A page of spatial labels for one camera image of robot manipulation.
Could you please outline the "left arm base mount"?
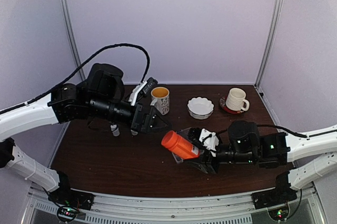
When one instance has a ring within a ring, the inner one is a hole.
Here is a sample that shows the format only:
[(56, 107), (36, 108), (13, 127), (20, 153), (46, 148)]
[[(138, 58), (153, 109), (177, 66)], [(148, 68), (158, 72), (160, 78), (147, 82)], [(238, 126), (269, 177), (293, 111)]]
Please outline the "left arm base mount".
[(73, 189), (58, 188), (53, 192), (48, 192), (48, 200), (57, 206), (67, 206), (81, 210), (91, 210), (94, 195), (92, 193), (76, 191)]

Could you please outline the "orange pill bottle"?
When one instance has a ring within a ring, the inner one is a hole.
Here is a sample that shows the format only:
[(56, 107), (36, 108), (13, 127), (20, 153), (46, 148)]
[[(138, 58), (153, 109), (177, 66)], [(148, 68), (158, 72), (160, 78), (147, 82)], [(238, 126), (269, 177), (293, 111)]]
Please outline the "orange pill bottle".
[(183, 160), (200, 156), (199, 149), (175, 131), (169, 131), (162, 139), (161, 145)]

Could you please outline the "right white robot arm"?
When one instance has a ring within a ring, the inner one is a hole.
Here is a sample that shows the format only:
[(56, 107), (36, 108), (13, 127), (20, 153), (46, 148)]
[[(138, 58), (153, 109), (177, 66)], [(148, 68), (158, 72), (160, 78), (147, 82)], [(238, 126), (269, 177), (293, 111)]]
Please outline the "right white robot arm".
[(336, 126), (296, 133), (279, 126), (278, 133), (261, 136), (260, 124), (234, 121), (225, 129), (229, 144), (220, 141), (221, 132), (191, 128), (187, 141), (200, 155), (187, 160), (204, 173), (217, 173), (222, 164), (252, 164), (273, 169), (298, 159), (316, 155), (310, 163), (276, 177), (275, 188), (255, 193), (256, 201), (268, 198), (273, 203), (294, 200), (306, 184), (336, 167)]

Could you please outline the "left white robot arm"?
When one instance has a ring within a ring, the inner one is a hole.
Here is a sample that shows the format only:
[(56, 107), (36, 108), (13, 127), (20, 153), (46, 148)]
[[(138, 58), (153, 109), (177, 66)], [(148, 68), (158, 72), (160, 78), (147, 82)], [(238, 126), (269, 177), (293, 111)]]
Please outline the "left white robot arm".
[(100, 118), (111, 124), (125, 124), (138, 133), (156, 133), (171, 129), (171, 124), (153, 105), (144, 107), (138, 95), (148, 95), (157, 83), (153, 78), (134, 88), (124, 101), (123, 72), (119, 68), (95, 63), (88, 78), (77, 84), (68, 82), (36, 101), (1, 111), (1, 167), (8, 167), (71, 205), (76, 194), (66, 174), (51, 170), (27, 156), (15, 144), (13, 135), (44, 125), (73, 120)]

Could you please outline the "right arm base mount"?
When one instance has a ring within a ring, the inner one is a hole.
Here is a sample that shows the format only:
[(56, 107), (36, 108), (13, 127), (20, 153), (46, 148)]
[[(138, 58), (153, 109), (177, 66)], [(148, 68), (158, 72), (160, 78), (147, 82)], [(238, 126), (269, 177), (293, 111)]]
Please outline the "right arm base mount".
[(277, 190), (276, 188), (253, 193), (252, 201), (256, 210), (277, 206), (297, 199), (297, 192)]

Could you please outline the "clear plastic pill organizer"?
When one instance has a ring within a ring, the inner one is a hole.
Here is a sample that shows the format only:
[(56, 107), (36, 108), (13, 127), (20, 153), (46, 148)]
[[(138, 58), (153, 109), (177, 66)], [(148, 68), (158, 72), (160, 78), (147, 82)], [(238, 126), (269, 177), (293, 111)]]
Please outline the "clear plastic pill organizer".
[(189, 129), (176, 132), (177, 141), (173, 145), (172, 156), (177, 164), (196, 159), (201, 155), (200, 149), (188, 140), (188, 131)]

